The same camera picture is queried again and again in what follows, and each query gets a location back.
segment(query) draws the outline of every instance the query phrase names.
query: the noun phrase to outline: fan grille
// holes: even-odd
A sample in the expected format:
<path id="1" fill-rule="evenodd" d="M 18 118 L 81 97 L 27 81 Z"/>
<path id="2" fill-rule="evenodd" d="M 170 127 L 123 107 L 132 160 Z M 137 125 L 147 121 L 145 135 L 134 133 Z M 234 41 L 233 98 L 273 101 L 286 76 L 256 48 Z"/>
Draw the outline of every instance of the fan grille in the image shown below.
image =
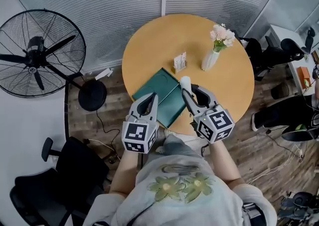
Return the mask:
<path id="1" fill-rule="evenodd" d="M 44 47 L 50 48 L 63 39 L 75 38 L 46 56 L 46 60 L 66 76 L 77 74 L 85 59 L 86 46 L 78 27 L 68 18 L 49 10 L 29 10 L 9 19 L 0 28 L 0 54 L 25 57 L 29 40 L 35 36 L 44 38 Z M 0 60 L 0 87 L 19 97 L 42 97 L 65 86 L 65 80 L 46 67 L 38 68 L 44 91 L 39 88 L 33 74 L 23 63 Z"/>

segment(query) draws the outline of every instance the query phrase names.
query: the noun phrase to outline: person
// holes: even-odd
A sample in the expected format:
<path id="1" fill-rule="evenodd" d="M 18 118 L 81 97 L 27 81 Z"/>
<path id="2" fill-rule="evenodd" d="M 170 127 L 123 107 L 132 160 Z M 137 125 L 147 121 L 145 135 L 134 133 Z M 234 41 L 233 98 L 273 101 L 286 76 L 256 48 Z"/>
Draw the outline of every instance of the person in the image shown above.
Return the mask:
<path id="1" fill-rule="evenodd" d="M 315 79 L 315 93 L 308 96 L 294 96 L 282 100 L 270 107 L 252 114 L 251 126 L 253 131 L 259 128 L 272 128 L 281 125 L 295 126 L 300 124 L 307 129 L 316 127 L 319 124 L 319 68 L 316 66 L 313 71 Z"/>
<path id="2" fill-rule="evenodd" d="M 170 134 L 138 174 L 138 153 L 125 151 L 109 193 L 95 199 L 83 226 L 275 226 L 275 209 L 244 183 L 223 141 L 209 149 L 212 167 Z M 248 206 L 261 224 L 251 224 Z"/>

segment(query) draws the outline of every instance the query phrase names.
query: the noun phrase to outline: round wooden table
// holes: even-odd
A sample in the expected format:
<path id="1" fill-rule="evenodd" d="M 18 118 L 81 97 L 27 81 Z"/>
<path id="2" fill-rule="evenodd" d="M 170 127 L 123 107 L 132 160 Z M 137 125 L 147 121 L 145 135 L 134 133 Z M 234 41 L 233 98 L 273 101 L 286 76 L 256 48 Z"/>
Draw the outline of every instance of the round wooden table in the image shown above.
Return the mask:
<path id="1" fill-rule="evenodd" d="M 192 84 L 213 92 L 237 122 L 246 112 L 254 93 L 253 69 L 245 49 L 236 40 L 221 51 L 216 64 L 201 70 L 202 59 L 213 49 L 209 32 L 215 23 L 191 14 L 170 14 L 142 26 L 126 46 L 122 74 L 125 87 L 132 95 L 161 67 L 178 80 L 190 76 Z M 174 74 L 173 59 L 186 52 L 187 68 Z M 195 135 L 193 117 L 185 109 L 169 130 Z"/>

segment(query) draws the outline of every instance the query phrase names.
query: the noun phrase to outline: orange box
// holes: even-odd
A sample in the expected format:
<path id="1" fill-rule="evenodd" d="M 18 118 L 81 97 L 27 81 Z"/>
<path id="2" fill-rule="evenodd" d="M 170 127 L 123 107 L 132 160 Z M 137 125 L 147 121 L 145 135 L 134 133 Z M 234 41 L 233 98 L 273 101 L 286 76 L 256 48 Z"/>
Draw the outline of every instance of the orange box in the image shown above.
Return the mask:
<path id="1" fill-rule="evenodd" d="M 311 82 L 310 82 L 310 74 L 309 74 L 308 68 L 307 67 L 298 67 L 297 68 L 297 73 L 298 73 L 298 76 L 299 76 L 299 80 L 301 82 L 301 87 L 303 89 L 307 88 L 307 86 L 305 84 L 305 81 L 308 81 L 309 87 L 310 87 L 311 86 Z"/>

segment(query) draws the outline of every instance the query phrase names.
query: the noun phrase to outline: fan base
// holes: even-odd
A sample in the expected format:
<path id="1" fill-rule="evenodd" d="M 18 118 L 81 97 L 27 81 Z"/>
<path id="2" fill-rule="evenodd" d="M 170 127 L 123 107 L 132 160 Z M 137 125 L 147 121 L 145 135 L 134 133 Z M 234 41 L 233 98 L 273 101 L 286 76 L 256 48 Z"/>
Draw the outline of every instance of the fan base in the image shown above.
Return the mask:
<path id="1" fill-rule="evenodd" d="M 79 104 L 86 111 L 96 111 L 104 104 L 106 95 L 104 84 L 93 79 L 86 82 L 79 91 Z"/>

